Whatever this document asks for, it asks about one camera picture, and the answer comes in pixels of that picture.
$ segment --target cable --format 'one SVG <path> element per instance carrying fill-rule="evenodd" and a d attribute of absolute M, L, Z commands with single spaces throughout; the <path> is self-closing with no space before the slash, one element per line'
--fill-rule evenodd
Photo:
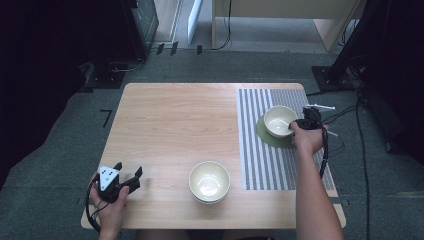
<path fill-rule="evenodd" d="M 365 178 L 365 188 L 366 188 L 366 222 L 367 222 L 367 240 L 370 239 L 370 187 L 369 187 L 369 180 L 368 180 L 368 170 L 367 170 L 367 160 L 366 160 L 366 149 L 365 149 L 365 140 L 364 140 L 364 134 L 362 132 L 361 123 L 359 121 L 359 105 L 361 101 L 358 96 L 358 101 L 356 103 L 356 122 L 358 124 L 358 131 L 359 136 L 361 138 L 361 144 L 362 144 L 362 162 L 364 165 L 364 178 Z"/>
<path fill-rule="evenodd" d="M 221 50 L 221 49 L 225 48 L 228 45 L 229 42 L 231 42 L 231 7 L 232 7 L 232 3 L 233 3 L 233 1 L 230 0 L 230 5 L 229 5 L 229 8 L 228 8 L 228 26 L 225 23 L 225 18 L 224 18 L 224 24 L 228 29 L 227 39 L 225 39 L 225 42 L 224 42 L 224 44 L 222 44 L 221 47 L 212 48 L 212 50 Z"/>
<path fill-rule="evenodd" d="M 101 227 L 97 223 L 96 219 L 95 218 L 93 219 L 93 215 L 90 214 L 90 209 L 89 209 L 90 191 L 91 191 L 91 188 L 93 187 L 94 183 L 96 181 L 98 181 L 99 178 L 100 178 L 100 174 L 96 174 L 96 176 L 93 178 L 93 180 L 91 180 L 90 185 L 87 188 L 87 194 L 85 196 L 85 215 L 87 216 L 87 220 L 90 223 L 90 225 L 94 228 L 94 230 L 96 230 L 97 232 L 100 233 Z"/>
<path fill-rule="evenodd" d="M 111 63 L 109 63 L 109 66 L 112 65 L 112 64 L 116 64 L 116 63 L 118 63 L 118 62 L 111 62 Z M 117 69 L 117 68 L 115 68 L 115 69 L 112 69 L 112 72 L 131 72 L 131 71 L 134 71 L 137 68 L 139 68 L 141 65 L 143 65 L 143 63 L 144 63 L 144 58 L 141 60 L 140 64 L 138 64 L 137 67 L 134 67 L 134 68 L 131 68 L 131 69 Z"/>
<path fill-rule="evenodd" d="M 349 106 L 349 107 L 345 108 L 343 111 L 327 117 L 322 122 L 324 124 L 330 124 L 330 123 L 336 121 L 339 117 L 341 117 L 341 116 L 343 116 L 343 115 L 345 115 L 345 114 L 347 114 L 349 112 L 352 112 L 353 110 L 355 110 L 355 108 L 356 108 L 356 105 Z"/>

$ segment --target black stand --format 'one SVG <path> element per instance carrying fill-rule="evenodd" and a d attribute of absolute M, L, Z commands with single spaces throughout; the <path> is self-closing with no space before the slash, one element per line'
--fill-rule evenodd
<path fill-rule="evenodd" d="M 346 80 L 331 81 L 328 76 L 330 70 L 331 67 L 312 66 L 312 72 L 321 92 L 354 91 L 356 89 L 352 83 Z"/>

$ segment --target striped mat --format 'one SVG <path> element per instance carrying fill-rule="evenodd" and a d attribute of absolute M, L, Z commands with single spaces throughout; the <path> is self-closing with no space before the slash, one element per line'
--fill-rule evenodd
<path fill-rule="evenodd" d="M 303 89 L 237 89 L 243 189 L 296 190 L 295 148 L 275 148 L 263 142 L 256 133 L 256 122 L 267 109 L 277 105 L 293 109 L 302 118 L 302 108 L 307 104 Z M 314 156 L 317 171 L 323 153 L 320 150 Z M 334 190 L 328 165 L 323 183 L 327 190 Z"/>

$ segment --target ceramic bowl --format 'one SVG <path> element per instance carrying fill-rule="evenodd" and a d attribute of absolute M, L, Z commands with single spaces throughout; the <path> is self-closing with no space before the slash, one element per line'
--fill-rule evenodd
<path fill-rule="evenodd" d="M 297 119 L 296 113 L 285 106 L 275 106 L 265 113 L 265 128 L 269 134 L 283 138 L 293 133 L 289 129 L 290 123 Z"/>
<path fill-rule="evenodd" d="M 230 188 L 230 175 L 219 163 L 206 161 L 191 170 L 189 186 L 202 203 L 212 204 L 222 200 Z"/>

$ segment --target robotic hand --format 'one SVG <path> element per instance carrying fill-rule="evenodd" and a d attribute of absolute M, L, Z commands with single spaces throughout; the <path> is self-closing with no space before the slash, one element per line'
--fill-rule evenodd
<path fill-rule="evenodd" d="M 324 156 L 321 162 L 321 169 L 319 171 L 319 175 L 322 178 L 324 176 L 325 167 L 328 161 L 328 134 L 327 129 L 324 128 L 324 125 L 321 121 L 321 114 L 319 110 L 315 107 L 304 107 L 303 108 L 304 119 L 297 119 L 295 122 L 297 125 L 305 130 L 315 130 L 322 129 L 322 141 L 324 146 Z"/>
<path fill-rule="evenodd" d="M 91 226 L 100 233 L 101 227 L 96 221 L 97 212 L 100 210 L 97 209 L 93 214 L 90 214 L 89 211 L 89 201 L 90 201 L 90 190 L 93 184 L 98 181 L 97 191 L 100 196 L 100 199 L 107 203 L 114 203 L 118 199 L 119 192 L 124 186 L 129 186 L 129 193 L 134 192 L 140 188 L 140 177 L 143 175 L 143 169 L 141 167 L 135 172 L 135 176 L 123 183 L 119 183 L 119 171 L 122 169 L 122 163 L 118 163 L 114 168 L 109 168 L 106 166 L 100 167 L 100 173 L 98 173 L 95 178 L 91 181 L 85 199 L 85 213 L 87 215 L 88 222 Z"/>
<path fill-rule="evenodd" d="M 321 114 L 318 109 L 314 107 L 304 107 L 302 113 L 304 115 L 304 119 L 297 119 L 295 121 L 300 128 L 305 130 L 314 130 L 321 129 L 323 127 L 321 122 Z"/>
<path fill-rule="evenodd" d="M 122 163 L 118 163 L 114 168 L 106 166 L 100 167 L 100 181 L 98 193 L 102 201 L 114 203 L 118 199 L 119 192 L 124 186 L 130 187 L 130 193 L 140 187 L 140 177 L 143 175 L 143 169 L 140 167 L 135 172 L 135 176 L 123 183 L 119 183 L 119 171 L 122 169 Z"/>

